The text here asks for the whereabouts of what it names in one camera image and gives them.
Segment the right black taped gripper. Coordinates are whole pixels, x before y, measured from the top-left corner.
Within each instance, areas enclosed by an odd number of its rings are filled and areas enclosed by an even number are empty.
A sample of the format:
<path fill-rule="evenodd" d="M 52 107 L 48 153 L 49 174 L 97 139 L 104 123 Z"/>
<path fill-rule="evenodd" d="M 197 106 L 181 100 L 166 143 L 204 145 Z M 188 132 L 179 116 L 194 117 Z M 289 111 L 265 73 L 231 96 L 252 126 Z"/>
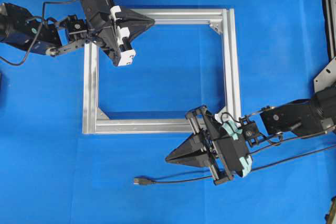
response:
<path fill-rule="evenodd" d="M 215 185 L 233 180 L 235 174 L 246 177 L 251 172 L 253 159 L 233 121 L 217 122 L 204 105 L 188 111 L 185 117 L 193 134 L 171 151 L 165 158 L 167 163 L 207 167 Z"/>

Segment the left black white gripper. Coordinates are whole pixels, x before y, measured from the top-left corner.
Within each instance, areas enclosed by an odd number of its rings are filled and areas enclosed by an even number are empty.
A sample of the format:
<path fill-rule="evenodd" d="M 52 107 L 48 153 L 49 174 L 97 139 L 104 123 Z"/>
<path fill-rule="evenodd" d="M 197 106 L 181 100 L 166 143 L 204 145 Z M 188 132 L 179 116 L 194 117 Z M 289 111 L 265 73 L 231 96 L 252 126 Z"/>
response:
<path fill-rule="evenodd" d="M 155 25 L 155 20 L 120 7 L 114 0 L 80 0 L 92 41 L 115 66 L 127 66 L 136 55 L 130 42 Z"/>

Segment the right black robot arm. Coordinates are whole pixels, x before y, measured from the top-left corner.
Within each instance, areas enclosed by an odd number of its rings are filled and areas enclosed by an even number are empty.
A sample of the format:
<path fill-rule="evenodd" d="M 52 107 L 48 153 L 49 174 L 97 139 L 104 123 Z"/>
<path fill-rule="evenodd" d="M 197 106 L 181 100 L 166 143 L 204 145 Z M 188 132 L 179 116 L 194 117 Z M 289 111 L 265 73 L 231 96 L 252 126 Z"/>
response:
<path fill-rule="evenodd" d="M 258 111 L 268 135 L 260 133 L 249 116 L 235 120 L 216 119 L 205 105 L 188 111 L 185 118 L 191 134 L 165 158 L 167 163 L 208 167 L 214 184 L 233 180 L 234 174 L 247 176 L 253 162 L 250 147 L 278 137 L 284 132 L 299 138 L 325 134 L 335 128 L 335 84 L 316 92 L 309 99 L 291 101 L 278 107 L 267 106 Z"/>

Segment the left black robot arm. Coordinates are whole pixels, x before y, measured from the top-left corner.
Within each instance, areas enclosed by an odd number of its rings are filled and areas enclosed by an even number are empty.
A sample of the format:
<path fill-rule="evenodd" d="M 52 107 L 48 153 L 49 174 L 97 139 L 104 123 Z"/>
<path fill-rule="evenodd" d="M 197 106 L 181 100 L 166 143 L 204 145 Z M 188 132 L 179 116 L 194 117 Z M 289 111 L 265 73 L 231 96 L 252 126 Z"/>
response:
<path fill-rule="evenodd" d="M 62 20 L 32 15 L 11 3 L 1 4 L 1 42 L 25 53 L 67 54 L 92 42 L 116 66 L 130 65 L 136 55 L 131 42 L 154 26 L 155 20 L 113 0 L 75 0 L 85 19 L 69 15 Z"/>

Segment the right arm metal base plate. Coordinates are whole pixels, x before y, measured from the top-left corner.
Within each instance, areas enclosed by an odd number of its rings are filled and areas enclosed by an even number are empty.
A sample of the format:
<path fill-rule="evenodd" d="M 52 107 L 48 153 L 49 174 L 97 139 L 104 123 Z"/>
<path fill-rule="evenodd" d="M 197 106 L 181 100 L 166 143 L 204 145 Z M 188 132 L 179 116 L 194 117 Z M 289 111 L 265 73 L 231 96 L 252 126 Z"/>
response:
<path fill-rule="evenodd" d="M 335 57 L 318 73 L 313 80 L 314 94 L 328 87 L 335 87 Z"/>

